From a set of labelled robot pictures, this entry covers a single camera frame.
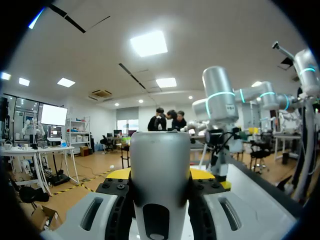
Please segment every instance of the dark hair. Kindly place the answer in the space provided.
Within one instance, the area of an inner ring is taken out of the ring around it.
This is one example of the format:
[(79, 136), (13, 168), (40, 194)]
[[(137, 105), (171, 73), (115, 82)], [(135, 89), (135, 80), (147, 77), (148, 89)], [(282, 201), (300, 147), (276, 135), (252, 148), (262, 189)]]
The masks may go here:
[(177, 118), (177, 113), (175, 110), (169, 110), (167, 113), (167, 115), (171, 116), (171, 118), (176, 119)]
[(178, 111), (178, 114), (182, 115), (182, 117), (185, 116), (185, 112), (184, 111)]
[(155, 111), (159, 114), (163, 114), (165, 110), (162, 107), (158, 107)]

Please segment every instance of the shelf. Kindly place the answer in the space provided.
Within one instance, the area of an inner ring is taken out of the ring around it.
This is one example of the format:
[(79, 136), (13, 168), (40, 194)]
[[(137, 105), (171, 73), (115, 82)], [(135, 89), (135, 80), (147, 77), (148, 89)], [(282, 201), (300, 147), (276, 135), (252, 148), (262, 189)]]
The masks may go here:
[(76, 141), (76, 142), (70, 142), (71, 145), (74, 145), (74, 144), (89, 144), (90, 142), (89, 141)]
[(90, 132), (87, 132), (87, 131), (72, 131), (72, 132), (67, 131), (66, 133), (67, 134), (90, 134)]
[(73, 121), (73, 120), (71, 120), (70, 122), (71, 123), (84, 123), (84, 124), (86, 123), (86, 121)]

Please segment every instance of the window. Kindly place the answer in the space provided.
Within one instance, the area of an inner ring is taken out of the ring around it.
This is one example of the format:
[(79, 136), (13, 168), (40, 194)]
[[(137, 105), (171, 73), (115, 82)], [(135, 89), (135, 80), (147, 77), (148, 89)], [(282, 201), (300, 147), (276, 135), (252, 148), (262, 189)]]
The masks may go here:
[(116, 121), (116, 129), (122, 130), (123, 135), (128, 134), (128, 130), (139, 130), (139, 120), (129, 119), (129, 120), (118, 120)]

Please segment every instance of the green object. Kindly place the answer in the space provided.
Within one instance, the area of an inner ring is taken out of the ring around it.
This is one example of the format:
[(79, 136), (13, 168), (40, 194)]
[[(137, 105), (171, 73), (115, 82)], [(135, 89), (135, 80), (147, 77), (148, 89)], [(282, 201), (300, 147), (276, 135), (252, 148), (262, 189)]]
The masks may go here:
[(248, 140), (248, 136), (247, 136), (247, 134), (246, 134), (244, 131), (240, 131), (240, 132), (239, 132), (239, 136), (240, 136), (240, 138), (241, 138), (242, 140), (245, 140), (245, 141)]

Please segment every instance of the white screen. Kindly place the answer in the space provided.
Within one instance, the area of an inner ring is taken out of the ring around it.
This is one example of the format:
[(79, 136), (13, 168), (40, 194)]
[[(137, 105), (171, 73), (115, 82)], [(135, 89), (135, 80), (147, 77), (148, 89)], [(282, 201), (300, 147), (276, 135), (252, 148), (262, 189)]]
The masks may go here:
[(43, 104), (41, 124), (64, 126), (66, 125), (67, 111), (68, 108)]

